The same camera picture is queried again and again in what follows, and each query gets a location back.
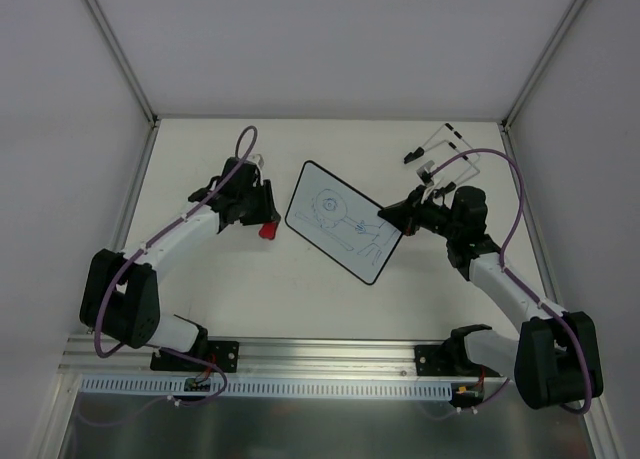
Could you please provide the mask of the white whiteboard black rim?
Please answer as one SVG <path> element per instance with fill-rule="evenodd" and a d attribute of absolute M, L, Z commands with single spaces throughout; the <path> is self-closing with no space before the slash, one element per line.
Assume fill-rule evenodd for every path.
<path fill-rule="evenodd" d="M 382 207 L 314 161 L 303 164 L 286 225 L 366 285 L 379 278 L 401 233 Z"/>

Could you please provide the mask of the red bone-shaped eraser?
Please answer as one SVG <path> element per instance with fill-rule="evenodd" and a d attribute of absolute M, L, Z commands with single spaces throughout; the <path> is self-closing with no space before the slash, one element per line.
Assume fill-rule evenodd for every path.
<path fill-rule="evenodd" d="M 259 237 L 264 240 L 274 240 L 277 234 L 278 226 L 278 222 L 269 222 L 263 224 L 259 230 Z"/>

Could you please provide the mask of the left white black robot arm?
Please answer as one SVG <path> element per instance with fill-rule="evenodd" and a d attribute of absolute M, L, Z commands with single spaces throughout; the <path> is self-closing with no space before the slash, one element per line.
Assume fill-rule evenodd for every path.
<path fill-rule="evenodd" d="M 91 260 L 79 311 L 80 322 L 94 332 L 99 356 L 103 335 L 119 347 L 153 347 L 170 353 L 187 370 L 209 357 L 207 330 L 163 312 L 159 285 L 178 261 L 224 229 L 238 223 L 259 227 L 272 240 L 281 219 L 261 156 L 229 158 L 223 173 L 192 193 L 185 209 L 164 229 L 139 246 L 118 252 L 102 249 Z"/>

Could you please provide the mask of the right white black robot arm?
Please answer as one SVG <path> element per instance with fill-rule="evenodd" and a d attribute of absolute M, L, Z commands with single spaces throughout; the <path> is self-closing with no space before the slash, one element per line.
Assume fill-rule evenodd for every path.
<path fill-rule="evenodd" d="M 481 189 L 463 186 L 450 205 L 439 205 L 419 186 L 378 215 L 405 236 L 425 229 L 443 237 L 452 267 L 518 332 L 512 340 L 485 324 L 456 328 L 428 356 L 429 364 L 459 375 L 489 369 L 513 381 L 534 410 L 559 406 L 584 414 L 590 409 L 604 391 L 594 321 L 542 298 L 507 265 L 503 248 L 486 231 L 488 207 Z"/>

